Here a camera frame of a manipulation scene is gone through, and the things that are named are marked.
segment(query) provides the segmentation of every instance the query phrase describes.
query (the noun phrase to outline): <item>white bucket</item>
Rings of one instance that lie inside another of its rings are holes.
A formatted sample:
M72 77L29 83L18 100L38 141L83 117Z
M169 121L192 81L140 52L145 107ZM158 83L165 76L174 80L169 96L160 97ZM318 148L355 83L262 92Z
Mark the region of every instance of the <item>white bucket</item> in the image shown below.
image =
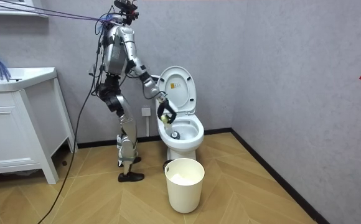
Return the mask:
M203 166L193 159L181 158L168 163L164 172L171 207L180 213L193 212L200 202Z

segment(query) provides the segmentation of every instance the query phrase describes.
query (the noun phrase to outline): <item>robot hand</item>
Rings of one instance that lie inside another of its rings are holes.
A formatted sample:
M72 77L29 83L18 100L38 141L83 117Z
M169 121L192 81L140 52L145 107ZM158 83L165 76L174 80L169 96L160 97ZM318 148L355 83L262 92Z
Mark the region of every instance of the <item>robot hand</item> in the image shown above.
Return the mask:
M176 118L176 112L174 109L175 106L168 100L164 100L157 109L157 117L160 119L164 124L172 124ZM171 113L171 117L168 114L164 114L164 110L168 110Z

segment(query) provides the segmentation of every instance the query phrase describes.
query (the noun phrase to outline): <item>toilet lid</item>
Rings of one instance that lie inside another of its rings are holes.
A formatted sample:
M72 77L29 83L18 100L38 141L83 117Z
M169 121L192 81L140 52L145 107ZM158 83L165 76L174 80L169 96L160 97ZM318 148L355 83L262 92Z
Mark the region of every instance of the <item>toilet lid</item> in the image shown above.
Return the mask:
M186 69L180 66L165 69L160 75L158 87L167 93L167 98L177 106L178 112L194 114L196 90L194 80Z

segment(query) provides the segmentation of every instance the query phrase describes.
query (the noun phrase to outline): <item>bathroom sink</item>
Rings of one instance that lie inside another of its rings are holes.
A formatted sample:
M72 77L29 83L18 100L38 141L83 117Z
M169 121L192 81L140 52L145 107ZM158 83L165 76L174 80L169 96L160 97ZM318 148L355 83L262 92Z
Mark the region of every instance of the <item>bathroom sink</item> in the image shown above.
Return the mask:
M55 68L8 68L11 79L0 81L0 92L17 91L57 76Z

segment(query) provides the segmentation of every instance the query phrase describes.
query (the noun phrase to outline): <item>white cabinet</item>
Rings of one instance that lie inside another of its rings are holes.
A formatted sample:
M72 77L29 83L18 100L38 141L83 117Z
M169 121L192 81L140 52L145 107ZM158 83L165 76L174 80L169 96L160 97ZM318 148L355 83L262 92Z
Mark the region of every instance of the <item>white cabinet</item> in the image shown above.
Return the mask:
M10 2L16 3L11 4L9 2L0 1L0 14L3 15L22 15L22 16L39 16L40 12L43 12L39 9L34 9L28 6L39 7L41 8L40 0L8 0Z
M74 133L54 68L9 69L21 81L0 83L0 173L42 169L58 181L51 156Z
M15 106L0 107L0 167L35 163L35 154Z

